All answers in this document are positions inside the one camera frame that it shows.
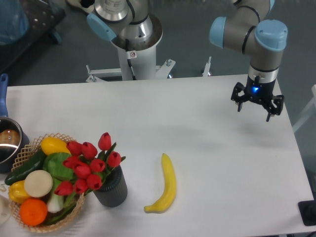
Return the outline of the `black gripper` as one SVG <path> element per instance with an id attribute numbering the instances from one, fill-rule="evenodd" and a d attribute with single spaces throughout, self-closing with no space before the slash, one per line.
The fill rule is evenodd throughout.
<path id="1" fill-rule="evenodd" d="M 236 83 L 231 100 L 237 105 L 238 112 L 242 110 L 242 105 L 246 101 L 265 106 L 268 112 L 266 122 L 269 122 L 271 117 L 281 114 L 284 105 L 283 95 L 273 95 L 274 85 L 275 80 L 269 83 L 260 83 L 259 80 L 248 77 L 246 87 L 240 82 Z"/>

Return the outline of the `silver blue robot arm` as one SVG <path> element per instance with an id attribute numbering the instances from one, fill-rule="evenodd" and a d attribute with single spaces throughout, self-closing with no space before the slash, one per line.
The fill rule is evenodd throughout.
<path id="1" fill-rule="evenodd" d="M 284 97 L 273 95 L 288 29 L 266 16 L 272 0 L 235 0 L 233 17 L 216 18 L 209 31 L 210 42 L 250 56 L 247 83 L 237 83 L 231 99 L 241 107 L 250 101 L 261 105 L 269 117 L 280 115 Z M 148 11 L 146 0 L 97 0 L 87 22 L 101 39 L 118 50 L 123 80 L 158 79 L 156 46 L 163 34 L 160 21 Z"/>

